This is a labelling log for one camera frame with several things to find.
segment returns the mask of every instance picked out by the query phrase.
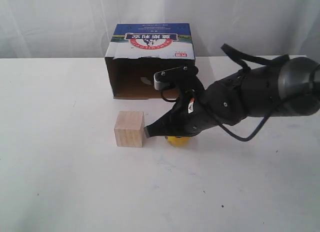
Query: wooden block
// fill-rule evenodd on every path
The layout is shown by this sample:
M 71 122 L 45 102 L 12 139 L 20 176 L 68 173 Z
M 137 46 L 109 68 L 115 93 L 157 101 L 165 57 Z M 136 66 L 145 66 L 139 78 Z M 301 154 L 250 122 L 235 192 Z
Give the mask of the wooden block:
M 116 144 L 120 147 L 142 147 L 145 117 L 141 111 L 120 111 L 114 126 Z

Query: robotic arm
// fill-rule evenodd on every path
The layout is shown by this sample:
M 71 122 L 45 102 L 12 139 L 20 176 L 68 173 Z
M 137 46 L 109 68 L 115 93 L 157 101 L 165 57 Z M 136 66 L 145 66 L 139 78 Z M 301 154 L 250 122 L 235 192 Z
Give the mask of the robotic arm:
M 320 65 L 306 57 L 282 55 L 268 60 L 242 53 L 227 44 L 222 50 L 242 69 L 207 89 L 197 78 L 198 68 L 182 66 L 154 74 L 154 87 L 170 111 L 144 128 L 148 137 L 193 137 L 219 126 L 239 141 L 251 140 L 269 117 L 309 116 L 320 109 Z M 251 69 L 245 61 L 262 67 Z M 179 97 L 168 100 L 163 91 L 176 88 Z M 240 137 L 224 125 L 246 117 L 263 117 L 253 133 Z

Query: cardboard box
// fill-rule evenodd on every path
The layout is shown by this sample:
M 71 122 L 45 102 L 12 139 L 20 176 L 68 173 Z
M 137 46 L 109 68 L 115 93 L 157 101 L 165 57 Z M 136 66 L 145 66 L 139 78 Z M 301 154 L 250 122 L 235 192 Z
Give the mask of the cardboard box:
M 154 73 L 195 64 L 188 23 L 118 24 L 105 55 L 116 99 L 159 98 Z M 172 89 L 164 93 L 176 98 Z

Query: white tabletop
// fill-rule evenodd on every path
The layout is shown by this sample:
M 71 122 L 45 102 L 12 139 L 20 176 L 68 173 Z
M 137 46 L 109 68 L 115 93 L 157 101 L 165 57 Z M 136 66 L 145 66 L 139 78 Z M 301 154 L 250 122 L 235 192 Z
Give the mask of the white tabletop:
M 197 65 L 206 86 L 238 70 Z M 212 128 L 182 148 L 117 147 L 119 111 L 150 124 L 171 106 L 113 99 L 103 58 L 0 59 L 0 231 L 320 231 L 320 112 L 271 118 L 245 143 Z

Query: white curtain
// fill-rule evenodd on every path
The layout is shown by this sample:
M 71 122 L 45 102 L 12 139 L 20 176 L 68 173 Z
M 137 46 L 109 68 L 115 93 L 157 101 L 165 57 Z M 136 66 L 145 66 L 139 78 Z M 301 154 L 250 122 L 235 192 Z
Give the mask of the white curtain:
M 0 0 L 0 58 L 103 57 L 118 23 L 175 22 L 196 56 L 228 43 L 320 61 L 320 0 Z

